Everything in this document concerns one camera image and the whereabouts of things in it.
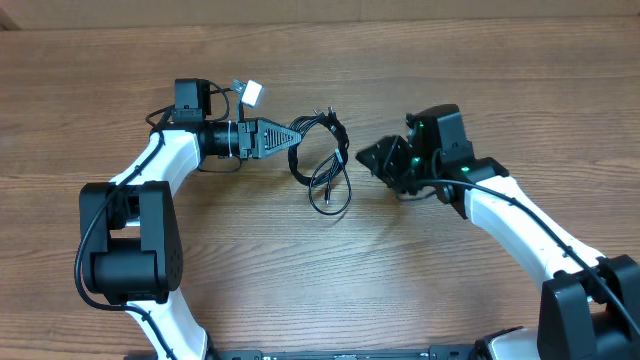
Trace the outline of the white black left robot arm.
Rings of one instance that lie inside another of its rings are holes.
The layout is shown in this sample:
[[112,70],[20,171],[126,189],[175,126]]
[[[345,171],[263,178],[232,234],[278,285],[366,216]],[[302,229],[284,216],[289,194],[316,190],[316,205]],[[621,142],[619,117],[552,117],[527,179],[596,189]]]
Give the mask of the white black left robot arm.
[[129,314],[156,359],[218,356],[180,289],[184,255],[173,198],[209,156],[262,159],[300,143],[285,126],[245,117],[262,92],[253,80],[228,88],[176,80],[174,103],[145,118],[151,131],[144,151],[121,174],[80,192],[76,290],[92,308]]

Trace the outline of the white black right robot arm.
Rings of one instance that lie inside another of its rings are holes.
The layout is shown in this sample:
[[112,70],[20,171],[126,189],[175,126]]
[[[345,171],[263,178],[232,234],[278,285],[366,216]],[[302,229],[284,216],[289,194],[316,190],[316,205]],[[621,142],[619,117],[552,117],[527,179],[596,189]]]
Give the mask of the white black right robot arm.
[[581,242],[497,160],[477,157],[457,105],[409,113],[406,124],[406,137],[385,136],[360,150],[357,160],[398,194],[433,188],[440,202],[491,235],[540,294],[536,327],[484,336],[453,358],[638,358],[638,263]]

